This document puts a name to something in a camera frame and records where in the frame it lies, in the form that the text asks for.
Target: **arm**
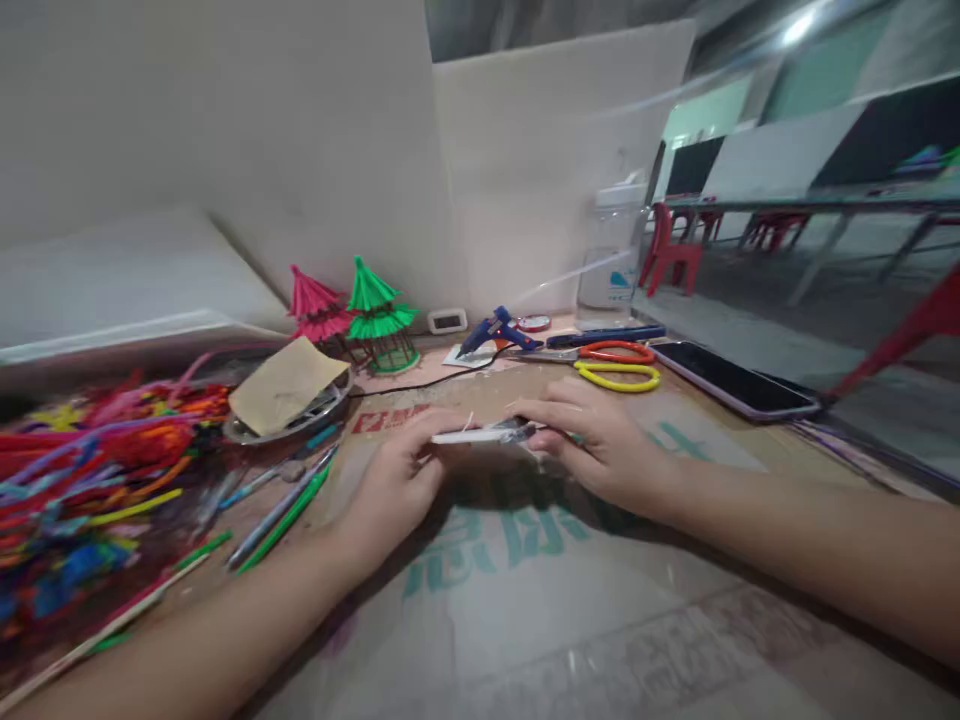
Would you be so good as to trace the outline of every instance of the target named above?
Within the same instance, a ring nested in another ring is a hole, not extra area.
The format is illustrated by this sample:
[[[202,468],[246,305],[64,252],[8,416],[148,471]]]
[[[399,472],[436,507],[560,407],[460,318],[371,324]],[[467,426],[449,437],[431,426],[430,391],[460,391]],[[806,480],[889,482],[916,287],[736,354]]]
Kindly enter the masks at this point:
[[[619,403],[553,383],[513,411],[608,502],[671,525],[960,668],[960,514],[950,506],[673,458]]]
[[[423,520],[444,468],[420,455],[432,435],[463,425],[452,412],[418,418],[380,447],[336,522],[90,660],[10,717],[229,717]]]

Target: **black phone screen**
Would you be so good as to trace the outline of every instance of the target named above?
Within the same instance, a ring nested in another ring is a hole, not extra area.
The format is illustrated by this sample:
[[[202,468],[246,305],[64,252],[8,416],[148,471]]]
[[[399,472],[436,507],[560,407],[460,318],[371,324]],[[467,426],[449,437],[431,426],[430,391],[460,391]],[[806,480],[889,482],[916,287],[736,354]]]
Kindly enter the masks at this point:
[[[714,355],[688,342],[663,343],[655,347],[678,365],[715,385],[728,395],[760,412],[777,412],[809,407],[815,401],[772,380]]]

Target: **yellow scissors handle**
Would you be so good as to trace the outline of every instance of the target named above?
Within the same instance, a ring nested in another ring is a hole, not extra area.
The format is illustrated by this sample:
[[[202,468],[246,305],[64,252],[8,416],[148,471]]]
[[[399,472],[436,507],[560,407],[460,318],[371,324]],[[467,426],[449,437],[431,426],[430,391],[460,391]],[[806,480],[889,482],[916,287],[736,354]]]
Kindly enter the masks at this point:
[[[579,360],[573,366],[580,374],[592,383],[600,387],[616,392],[649,392],[660,385],[660,371],[649,365],[616,365],[614,363],[585,363]],[[596,375],[598,372],[634,372],[641,375],[649,375],[650,379],[645,383],[617,383],[613,380],[607,380],[605,377]]]

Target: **water bottle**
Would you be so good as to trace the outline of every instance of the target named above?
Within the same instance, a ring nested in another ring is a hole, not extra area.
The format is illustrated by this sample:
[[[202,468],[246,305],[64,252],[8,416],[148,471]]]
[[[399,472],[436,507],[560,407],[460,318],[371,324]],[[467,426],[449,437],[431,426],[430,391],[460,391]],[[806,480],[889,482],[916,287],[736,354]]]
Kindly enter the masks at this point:
[[[575,321],[579,330],[632,324],[630,303],[637,286],[640,256],[640,247],[633,244],[633,235],[647,194],[647,183],[640,178],[641,173],[631,173],[623,182],[597,191],[592,232],[583,264],[605,259],[609,262],[580,276]]]

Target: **hand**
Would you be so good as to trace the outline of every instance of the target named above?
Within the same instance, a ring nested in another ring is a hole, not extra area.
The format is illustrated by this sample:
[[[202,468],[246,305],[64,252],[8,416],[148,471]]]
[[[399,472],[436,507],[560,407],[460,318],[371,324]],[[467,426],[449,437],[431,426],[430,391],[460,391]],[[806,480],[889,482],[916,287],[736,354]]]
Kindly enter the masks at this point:
[[[364,576],[423,521],[437,496],[446,468],[439,455],[430,454],[430,438],[462,430],[467,421],[451,410],[431,410],[377,449],[335,530],[342,536],[340,547]]]
[[[661,520],[676,495],[675,459],[657,447],[608,393],[580,379],[550,383],[541,400],[518,400],[510,411],[549,428],[531,450],[556,456],[585,488],[607,502]],[[582,439],[575,442],[569,434]]]

